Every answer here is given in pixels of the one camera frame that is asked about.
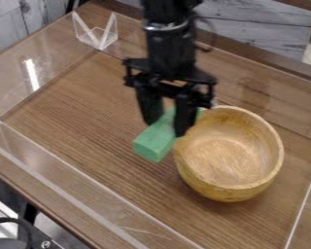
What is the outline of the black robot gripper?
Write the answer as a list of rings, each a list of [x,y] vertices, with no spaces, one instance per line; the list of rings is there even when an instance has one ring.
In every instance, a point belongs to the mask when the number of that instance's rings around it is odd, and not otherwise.
[[[175,135],[195,125],[199,107],[210,108],[217,79],[197,67],[197,29],[146,27],[147,56],[123,59],[126,85],[136,90],[142,117],[152,125],[163,115],[162,99],[175,99]]]

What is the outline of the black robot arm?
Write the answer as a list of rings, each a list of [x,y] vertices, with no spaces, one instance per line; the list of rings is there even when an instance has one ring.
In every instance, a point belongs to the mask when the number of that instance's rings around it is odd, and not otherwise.
[[[162,117],[164,97],[175,100],[174,130],[183,136],[198,109],[211,108],[217,78],[197,67],[197,12],[202,0],[142,0],[147,56],[127,57],[124,84],[136,90],[143,120]]]

